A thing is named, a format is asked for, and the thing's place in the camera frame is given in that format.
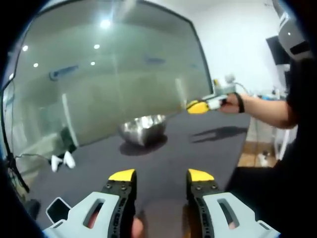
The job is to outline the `person's right hand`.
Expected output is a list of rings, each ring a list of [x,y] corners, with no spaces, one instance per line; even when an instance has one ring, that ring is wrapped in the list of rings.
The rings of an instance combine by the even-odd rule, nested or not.
[[[229,94],[227,98],[221,102],[219,110],[223,113],[229,114],[239,113],[239,104],[236,95]]]

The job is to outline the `person's left hand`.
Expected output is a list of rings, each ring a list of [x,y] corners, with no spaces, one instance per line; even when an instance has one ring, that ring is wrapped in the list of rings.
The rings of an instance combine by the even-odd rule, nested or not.
[[[132,228],[131,228],[131,238],[144,238],[144,237],[145,237],[144,224],[139,218],[134,217]]]

